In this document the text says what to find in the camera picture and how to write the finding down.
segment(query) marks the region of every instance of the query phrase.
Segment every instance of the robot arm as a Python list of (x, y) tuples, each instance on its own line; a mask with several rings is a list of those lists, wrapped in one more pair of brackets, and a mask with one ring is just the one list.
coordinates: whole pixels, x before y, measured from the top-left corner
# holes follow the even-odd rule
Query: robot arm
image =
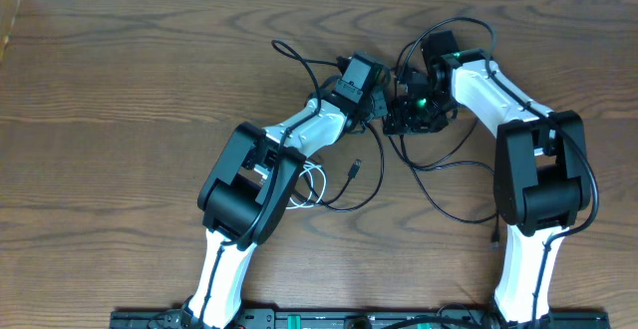
[[(241, 157), (242, 150), (248, 149), (242, 159), (245, 164), (248, 157), (256, 156), (256, 149), (259, 146), (267, 147), (262, 160), (250, 160), (254, 161), (252, 164), (254, 170), (266, 179), (263, 186), (265, 191), (270, 185), (268, 175), (274, 164), (272, 158), (274, 149), (281, 141), (284, 129), (313, 113), (317, 106), (317, 100), (309, 100), (301, 112), (276, 126), (267, 127), (264, 130), (259, 130), (249, 124), (240, 126), (231, 137), (217, 162), (218, 164), (210, 174), (212, 178), (210, 177), (206, 183), (214, 182), (214, 188), (210, 190), (203, 206), (204, 225), (207, 227), (206, 258), (197, 291), (188, 303), (192, 318), (194, 320), (202, 318), (206, 327), (224, 328), (235, 316), (241, 305), (241, 285), (250, 257), (257, 244), (261, 244), (267, 239), (281, 218), (287, 198), (290, 197), (290, 190), (294, 186), (305, 159), (322, 147), (334, 144), (339, 139), (346, 123), (346, 116), (336, 106), (325, 100), (322, 101), (320, 114), (299, 126), (288, 137), (286, 146), (294, 156), (289, 156), (288, 161), (281, 164), (279, 179), (275, 182), (275, 193), (280, 194), (273, 194), (274, 198), (277, 198), (275, 202), (281, 203), (282, 200), (285, 200), (283, 207), (279, 204), (269, 215), (260, 219), (264, 223), (270, 224), (267, 224), (265, 228), (257, 225), (257, 230), (249, 243), (222, 245), (222, 242), (236, 238), (254, 220), (259, 209), (257, 205), (259, 192), (256, 187), (248, 184), (245, 177), (237, 173), (239, 168), (228, 169), (228, 173), (234, 171), (235, 174), (229, 183), (224, 183), (220, 179), (224, 178), (224, 174), (217, 174), (215, 170), (219, 166), (231, 165), (232, 158)], [(250, 129), (251, 133), (261, 134), (252, 139), (256, 142), (262, 141), (262, 144), (253, 143), (253, 146), (248, 147), (242, 146), (241, 142), (234, 142), (233, 139), (241, 136), (238, 133), (245, 134), (245, 129)], [(231, 215), (242, 211), (243, 208), (245, 213), (242, 216), (245, 217)]]
[[(375, 116), (373, 109), (379, 114), (371, 99), (378, 98), (382, 90), (376, 85), (382, 68), (377, 60), (355, 53), (335, 90), (320, 100), (320, 112), (286, 139), (282, 139), (285, 130), (314, 114), (318, 99), (310, 99), (302, 111), (276, 126), (262, 130), (242, 124), (235, 130), (197, 200), (204, 211), (207, 252), (199, 286), (188, 302), (191, 322), (202, 321), (206, 328), (224, 328), (233, 319), (241, 305), (241, 285), (250, 257), (281, 219), (306, 159), (337, 142), (357, 123)], [(270, 174), (281, 141), (285, 147), (275, 180)], [(264, 185), (259, 187), (239, 174), (241, 167), (261, 174)], [(263, 207), (272, 180), (274, 191), (267, 207)], [(246, 240), (223, 244), (240, 238), (253, 221), (257, 223)]]
[[(540, 113), (557, 120), (584, 151), (582, 122), (574, 113), (554, 115), (536, 103), (490, 61), (494, 76)], [(576, 211), (589, 201), (589, 185), (574, 153), (538, 117), (521, 107), (487, 76), (485, 60), (455, 64), (451, 75), (454, 99), (472, 110), (497, 139), (494, 198), (508, 223), (505, 263), (494, 301), (504, 321), (532, 320), (533, 293), (541, 267), (544, 243), (568, 229)], [(557, 156), (556, 164), (536, 168), (538, 156)], [(537, 298), (536, 318), (549, 312), (547, 292), (558, 247), (549, 252)]]

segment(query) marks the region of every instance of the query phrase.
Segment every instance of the green connector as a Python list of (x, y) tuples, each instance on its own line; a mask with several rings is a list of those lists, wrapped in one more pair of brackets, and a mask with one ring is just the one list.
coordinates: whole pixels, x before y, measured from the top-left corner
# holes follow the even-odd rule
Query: green connector
[(299, 315), (288, 315), (288, 329), (301, 329), (301, 317)]

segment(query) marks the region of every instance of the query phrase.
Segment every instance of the wire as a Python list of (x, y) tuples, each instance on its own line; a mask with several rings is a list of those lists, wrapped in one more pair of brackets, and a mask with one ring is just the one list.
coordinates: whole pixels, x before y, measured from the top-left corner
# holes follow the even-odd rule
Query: wire
[(441, 164), (445, 161), (447, 161), (453, 154), (455, 154), (460, 148), (461, 146), (468, 140), (468, 138), (472, 135), (472, 133), (474, 132), (475, 128), (477, 127), (477, 124), (479, 123), (479, 118), (476, 118), (474, 123), (472, 124), (472, 126), (470, 127), (470, 130), (468, 131), (468, 133), (463, 137), (463, 139), (461, 140), (461, 142), (453, 149), (451, 150), (447, 155), (443, 156), (442, 158), (440, 158), (438, 161), (435, 161), (431, 164), (415, 164), (412, 161), (410, 161), (410, 159), (408, 158), (408, 154), (406, 151), (406, 145), (404, 143), (404, 137), (403, 135), (399, 136), (399, 139), (401, 141), (401, 149), (402, 149), (402, 153), (403, 153), (403, 158), (404, 158), (404, 163), (406, 163), (406, 165), (411, 165), (413, 166), (415, 169), (421, 169), (421, 170), (427, 170), (428, 168), (431, 168), (435, 165)]
[[(421, 43), (421, 41), (423, 39), (425, 39), (426, 36), (430, 35), (433, 31), (439, 29), (440, 27), (442, 27), (444, 25), (450, 24), (451, 22), (455, 22), (455, 21), (470, 22), (470, 23), (481, 25), (481, 26), (483, 26), (483, 27), (485, 27), (486, 29), (489, 30), (489, 33), (491, 34), (493, 39), (496, 38), (496, 34), (494, 33), (493, 29), (487, 23), (485, 23), (485, 22), (483, 22), (481, 20), (477, 20), (477, 19), (473, 19), (473, 18), (469, 18), (469, 17), (454, 17), (454, 18), (450, 18), (450, 19), (444, 20), (444, 21), (440, 22), (439, 24), (437, 24), (437, 25), (431, 27), (430, 29), (426, 30), (426, 32), (421, 34), (421, 36), (419, 36), (419, 38), (414, 43), (412, 43), (412, 48), (408, 52), (408, 55), (406, 55), (406, 60), (403, 62), (403, 66), (401, 67), (401, 72), (399, 72), (398, 75), (397, 75), (397, 81), (399, 81), (399, 79), (403, 79), (403, 76), (404, 76), (404, 74), (406, 72), (406, 67), (408, 66), (408, 63), (410, 62), (410, 58), (412, 57), (412, 54), (414, 54), (415, 50), (419, 46), (419, 43)], [(489, 48), (489, 52), (490, 53), (493, 52), (494, 44), (495, 44), (495, 41), (492, 40), (491, 47)]]
[(323, 187), (321, 188), (320, 194), (317, 196), (317, 200), (315, 200), (314, 203), (308, 204), (313, 194), (313, 191), (311, 190), (310, 194), (308, 194), (308, 200), (302, 201), (301, 203), (297, 203), (292, 197), (290, 197), (290, 201), (292, 202), (293, 205), (287, 206), (286, 209), (312, 208), (314, 206), (320, 205), (319, 202), (321, 201), (321, 198), (323, 198), (323, 195), (326, 192), (326, 187), (328, 186), (328, 178), (326, 177), (326, 173), (324, 172), (322, 166), (320, 164), (314, 164), (310, 161), (306, 161), (306, 164), (304, 165), (304, 170), (299, 174), (299, 176), (301, 177), (302, 175), (309, 173), (310, 187), (314, 188), (312, 169), (316, 169), (323, 176)]
[[(338, 208), (338, 207), (335, 207), (335, 206), (331, 205), (331, 203), (336, 201), (337, 199), (339, 199), (339, 197), (341, 197), (343, 192), (346, 190), (346, 187), (348, 186), (348, 184), (350, 183), (350, 180), (351, 180), (351, 178), (348, 178), (348, 180), (346, 181), (346, 184), (344, 184), (343, 188), (341, 188), (341, 190), (339, 191), (339, 194), (337, 194), (335, 196), (335, 198), (333, 198), (331, 200), (327, 200), (327, 201), (322, 200), (322, 201), (319, 202), (319, 204), (325, 206), (326, 208), (328, 208), (328, 209), (330, 209), (332, 211), (349, 212), (349, 211), (357, 210), (357, 209), (363, 207), (364, 205), (368, 204), (368, 202), (370, 202), (377, 195), (377, 193), (379, 192), (379, 188), (381, 188), (381, 183), (383, 182), (384, 170), (385, 170), (385, 166), (386, 166), (385, 155), (384, 155), (384, 151), (383, 151), (383, 145), (381, 144), (381, 137), (379, 136), (379, 133), (377, 133), (377, 130), (372, 125), (363, 124), (363, 126), (370, 130), (372, 135), (375, 137), (375, 141), (377, 142), (377, 146), (379, 148), (379, 157), (381, 159), (380, 171), (379, 171), (379, 181), (377, 182), (377, 186), (375, 187), (375, 190), (372, 192), (372, 194), (370, 194), (370, 196), (368, 198), (366, 198), (364, 201), (362, 201), (361, 203), (359, 203), (357, 205), (353, 205), (353, 206), (348, 207), (348, 208)], [(316, 196), (317, 195), (316, 191), (314, 190), (314, 188), (312, 188), (310, 186), (310, 183), (308, 182), (307, 179), (306, 179), (306, 183), (309, 185), (310, 190)], [(300, 200), (307, 200), (308, 199), (308, 198), (304, 198), (303, 195), (301, 195), (296, 190), (293, 191), (293, 194), (297, 198), (299, 198)]]
[[(300, 57), (296, 57), (294, 55), (288, 54), (285, 51), (281, 50), (276, 44), (272, 44), (272, 47), (275, 49), (275, 51), (277, 51), (279, 54), (289, 58), (289, 59), (293, 59), (293, 60), (297, 60), (299, 61)], [(307, 64), (317, 64), (317, 65), (327, 65), (327, 66), (333, 66), (336, 68), (339, 68), (339, 65), (337, 65), (336, 63), (330, 62), (330, 61), (322, 61), (322, 60), (309, 60), (309, 59), (303, 59), (303, 61), (305, 61)]]
[(363, 126), (365, 126), (368, 130), (370, 130), (372, 135), (375, 137), (375, 141), (377, 142), (377, 146), (379, 147), (379, 158), (380, 158), (379, 181), (377, 182), (377, 186), (375, 187), (375, 190), (372, 192), (372, 194), (370, 194), (370, 196), (368, 198), (366, 198), (364, 201), (362, 201), (361, 203), (359, 203), (357, 205), (353, 205), (353, 206), (347, 207), (347, 208), (338, 208), (338, 207), (332, 206), (331, 204), (328, 204), (328, 203), (325, 203), (325, 202), (321, 203), (326, 208), (328, 208), (328, 209), (330, 209), (332, 211), (349, 212), (349, 211), (357, 210), (357, 209), (361, 208), (362, 206), (368, 204), (368, 202), (370, 202), (377, 195), (377, 193), (379, 193), (379, 188), (381, 188), (381, 183), (383, 182), (384, 170), (385, 170), (385, 167), (386, 167), (386, 159), (385, 159), (385, 155), (384, 155), (384, 152), (383, 152), (383, 145), (381, 144), (381, 137), (379, 137), (379, 133), (377, 133), (377, 130), (375, 130), (374, 126), (372, 126), (371, 124), (363, 124)]
[(403, 50), (401, 50), (401, 53), (399, 54), (399, 57), (397, 58), (397, 63), (395, 64), (395, 67), (392, 68), (392, 70), (395, 72), (395, 99), (398, 96), (398, 90), (397, 90), (397, 83), (399, 82), (399, 76), (397, 73), (397, 70), (399, 70), (399, 65), (401, 64), (401, 58), (403, 57), (403, 53), (406, 52), (406, 50), (408, 50), (408, 48), (412, 45), (414, 45), (415, 41), (413, 42), (409, 42), (408, 45), (406, 45)]
[(456, 325), (458, 327), (462, 327), (462, 328), (475, 328), (475, 329), (480, 329), (482, 328), (480, 325), (478, 324), (472, 324), (472, 323), (468, 323), (465, 320), (460, 320), (460, 319), (452, 319), (452, 318), (440, 318), (440, 317), (433, 317), (433, 316), (427, 316), (427, 315), (420, 315), (418, 317), (415, 317), (413, 319), (408, 319), (408, 320), (404, 320), (404, 321), (400, 321), (398, 323), (392, 324), (392, 325), (388, 325), (383, 327), (383, 329), (400, 329), (400, 328), (407, 328), (411, 325), (416, 325), (416, 324), (424, 324), (424, 323), (430, 323), (430, 324), (450, 324), (450, 325)]
[(428, 191), (426, 190), (425, 186), (423, 185), (421, 179), (419, 178), (419, 175), (417, 174), (417, 170), (420, 171), (433, 171), (433, 170), (437, 170), (437, 169), (444, 169), (444, 168), (449, 168), (449, 167), (453, 167), (453, 166), (458, 166), (458, 165), (477, 165), (480, 167), (483, 167), (485, 169), (487, 169), (492, 175), (494, 174), (493, 169), (484, 163), (480, 163), (480, 162), (476, 162), (476, 161), (458, 161), (458, 162), (454, 162), (454, 163), (449, 163), (449, 164), (440, 164), (442, 161), (445, 161), (446, 159), (448, 159), (451, 155), (453, 155), (462, 145), (463, 143), (468, 139), (468, 137), (472, 134), (472, 131), (474, 130), (476, 126), (476, 123), (470, 128), (469, 133), (461, 140), (461, 143), (458, 144), (449, 154), (443, 156), (440, 160), (435, 161), (431, 164), (426, 164), (426, 165), (417, 165), (414, 164), (412, 162), (410, 162), (409, 159), (406, 159), (406, 148), (404, 146), (404, 143), (402, 141), (402, 148), (403, 148), (403, 152), (404, 154), (402, 155), (399, 152), (399, 148), (397, 148), (397, 145), (395, 144), (394, 140), (392, 140), (392, 138), (390, 136), (388, 136), (388, 140), (390, 140), (390, 145), (392, 145), (392, 148), (395, 150), (395, 153), (397, 154), (397, 156), (399, 157), (399, 159), (408, 166), (408, 168), (410, 169), (410, 171), (412, 172), (412, 175), (415, 178), (415, 181), (417, 182), (417, 184), (419, 185), (419, 188), (421, 189), (421, 191), (423, 192), (423, 194), (426, 196), (426, 198), (428, 199), (428, 201), (430, 202), (430, 204), (432, 205), (432, 207), (434, 207), (436, 210), (438, 210), (442, 215), (444, 215), (445, 217), (463, 223), (463, 224), (481, 224), (481, 223), (485, 223), (489, 220), (492, 220), (494, 218), (497, 217), (497, 213), (492, 214), (490, 216), (487, 216), (485, 218), (481, 218), (481, 219), (463, 219), (463, 218), (459, 218), (455, 215), (452, 215), (450, 213), (448, 213), (447, 211), (445, 211), (444, 209), (442, 209), (430, 196), (430, 194), (428, 193)]
[(223, 254), (223, 246), (220, 246), (217, 250), (217, 255), (215, 256), (215, 262), (212, 265), (212, 270), (210, 271), (210, 277), (208, 278), (208, 288), (206, 290), (206, 295), (203, 298), (203, 303), (201, 304), (201, 311), (199, 312), (199, 321), (197, 322), (196, 328), (203, 328), (203, 314), (208, 305), (208, 300), (210, 299), (210, 292), (212, 291), (212, 279), (215, 276), (215, 272), (217, 271), (217, 267), (219, 266), (219, 260), (221, 260), (221, 254)]
[(443, 312), (444, 312), (444, 311), (446, 311), (446, 309), (448, 309), (448, 307), (450, 307), (450, 306), (458, 306), (458, 307), (460, 307), (460, 308), (462, 308), (462, 309), (465, 309), (465, 310), (468, 312), (468, 314), (470, 315), (470, 318), (472, 318), (472, 321), (473, 321), (473, 322), (475, 322), (476, 324), (479, 324), (479, 323), (477, 322), (477, 320), (475, 319), (475, 317), (474, 317), (474, 316), (472, 315), (472, 313), (470, 312), (470, 310), (467, 308), (467, 306), (465, 306), (465, 305), (463, 305), (463, 304), (461, 304), (461, 303), (448, 303), (448, 304), (446, 304), (446, 305), (442, 306), (442, 307), (439, 309), (439, 311), (437, 311), (437, 316), (438, 316), (438, 317), (442, 317)]

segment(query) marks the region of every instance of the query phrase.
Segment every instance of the wood grain surface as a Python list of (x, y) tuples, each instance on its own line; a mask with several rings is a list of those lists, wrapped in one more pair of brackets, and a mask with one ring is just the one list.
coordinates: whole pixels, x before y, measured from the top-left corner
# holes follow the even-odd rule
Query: wood grain surface
[[(23, 0), (0, 69), (0, 327), (105, 328), (114, 309), (166, 308), (194, 292), (205, 251), (195, 199), (228, 136), (243, 121), (288, 118), (311, 91), (272, 38), (308, 58), (363, 50), (390, 64), (425, 28), (459, 15), (493, 25), (496, 59), (524, 91), (585, 121), (600, 214), (562, 244), (551, 306), (604, 309), (615, 328), (635, 328), (638, 0)], [(462, 47), (486, 46), (482, 29), (454, 29)], [(320, 81), (331, 71), (316, 67)], [(414, 159), (445, 154), (471, 123), (464, 114), (409, 138)], [(288, 211), (255, 252), (243, 298), (487, 302), (504, 256), (490, 249), (493, 223), (444, 218), (384, 147), (379, 195), (349, 214)], [(480, 126), (454, 159), (492, 164), (493, 154)], [(328, 195), (355, 158), (363, 166), (343, 204), (377, 181), (374, 140), (349, 136), (318, 154)], [(479, 169), (423, 180), (456, 215), (493, 211)]]
[(4, 55), (4, 48), (9, 42), (9, 34), (13, 20), (18, 13), (20, 0), (0, 0), (0, 63)]

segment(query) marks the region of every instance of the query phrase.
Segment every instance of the cable connector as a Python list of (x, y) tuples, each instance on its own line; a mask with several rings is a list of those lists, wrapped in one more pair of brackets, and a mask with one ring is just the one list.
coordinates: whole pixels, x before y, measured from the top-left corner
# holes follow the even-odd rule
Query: cable connector
[(361, 167), (361, 160), (356, 159), (352, 163), (352, 166), (350, 167), (350, 171), (348, 171), (348, 178), (353, 179), (354, 177), (356, 177), (360, 167)]
[(500, 230), (498, 227), (491, 234), (491, 249), (497, 250), (500, 247)]

